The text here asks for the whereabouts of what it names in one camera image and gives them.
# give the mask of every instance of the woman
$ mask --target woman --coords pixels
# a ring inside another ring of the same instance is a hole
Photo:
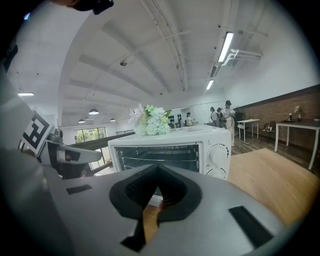
[[[211,116],[210,117],[211,117],[211,120],[213,122],[213,126],[219,127],[220,124],[219,124],[218,112],[215,111],[215,108],[213,106],[210,108],[210,111],[211,111]]]
[[[185,122],[186,122],[186,126],[192,126],[192,117],[190,112],[186,113]]]
[[[233,147],[235,145],[235,121],[233,117],[235,116],[236,112],[230,106],[231,102],[230,100],[227,100],[223,110],[223,118],[226,120],[225,128],[231,133],[231,145]]]
[[[225,124],[222,121],[222,118],[224,117],[224,115],[221,113],[221,110],[222,110],[222,108],[218,107],[218,109],[216,111],[217,111],[218,119],[219,119],[219,126],[218,127],[223,128]]]

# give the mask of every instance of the oven window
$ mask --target oven window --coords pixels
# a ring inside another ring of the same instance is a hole
[[[199,172],[199,145],[126,147],[115,146],[122,171],[143,165],[162,164]],[[155,195],[161,196],[159,188]]]

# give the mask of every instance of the white table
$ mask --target white table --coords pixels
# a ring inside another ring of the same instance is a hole
[[[241,140],[241,134],[240,134],[240,129],[243,129],[243,141],[246,141],[246,123],[251,123],[251,127],[252,127],[252,137],[254,136],[254,122],[256,122],[256,137],[259,137],[259,126],[258,126],[258,122],[260,121],[260,119],[248,119],[248,120],[242,120],[242,121],[238,121],[237,123],[239,123],[239,125],[242,123],[243,128],[240,127],[238,125],[239,128],[239,140]]]
[[[309,170],[311,170],[312,165],[314,164],[317,147],[318,147],[318,140],[319,140],[319,130],[320,130],[320,123],[313,121],[313,120],[302,120],[301,122],[279,122],[275,124],[275,145],[274,145],[274,152],[278,150],[278,139],[279,139],[279,126],[287,127],[287,134],[286,134],[286,145],[289,146],[289,134],[290,134],[290,127],[295,128],[303,128],[303,129],[310,129],[315,130],[315,140],[313,146],[313,152],[311,161],[309,164]]]

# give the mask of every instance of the toaster oven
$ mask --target toaster oven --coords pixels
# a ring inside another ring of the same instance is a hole
[[[231,134],[224,128],[199,125],[171,129],[162,135],[133,134],[113,139],[108,142],[108,148],[117,172],[146,164],[163,164],[226,180]],[[157,188],[150,204],[157,206],[161,200]]]

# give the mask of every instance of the brick wall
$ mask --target brick wall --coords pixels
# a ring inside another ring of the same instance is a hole
[[[246,105],[238,108],[240,112],[245,112],[244,119],[260,119],[259,131],[264,124],[269,121],[281,122],[289,117],[292,113],[293,118],[298,115],[294,114],[296,106],[302,108],[302,119],[314,119],[320,117],[320,84],[303,90],[295,91],[289,94],[275,98],[263,100],[257,103]],[[287,128],[279,127],[279,140],[287,140]],[[312,150],[315,141],[315,131],[301,128],[290,128],[289,142],[303,148]]]

